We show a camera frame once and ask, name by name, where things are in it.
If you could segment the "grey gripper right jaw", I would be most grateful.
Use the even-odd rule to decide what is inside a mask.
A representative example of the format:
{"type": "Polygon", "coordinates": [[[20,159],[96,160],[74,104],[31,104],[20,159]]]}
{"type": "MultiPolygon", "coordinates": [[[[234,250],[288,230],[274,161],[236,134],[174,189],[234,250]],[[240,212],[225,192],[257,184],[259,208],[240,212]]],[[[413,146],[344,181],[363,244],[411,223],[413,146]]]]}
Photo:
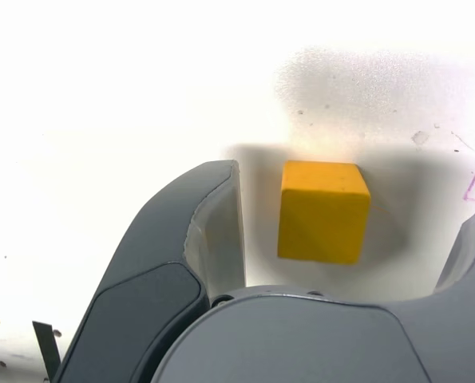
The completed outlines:
{"type": "Polygon", "coordinates": [[[155,382],[475,382],[475,215],[435,291],[379,304],[249,290],[175,341],[155,382]]]}

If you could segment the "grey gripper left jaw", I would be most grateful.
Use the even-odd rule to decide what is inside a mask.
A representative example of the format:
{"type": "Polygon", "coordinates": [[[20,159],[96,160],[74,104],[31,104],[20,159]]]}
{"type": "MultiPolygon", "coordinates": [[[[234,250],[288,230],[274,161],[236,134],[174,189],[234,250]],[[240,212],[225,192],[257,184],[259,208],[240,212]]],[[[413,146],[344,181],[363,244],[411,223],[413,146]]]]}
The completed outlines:
{"type": "Polygon", "coordinates": [[[207,162],[157,192],[131,222],[56,381],[151,381],[211,300],[244,285],[239,165],[207,162]]]}

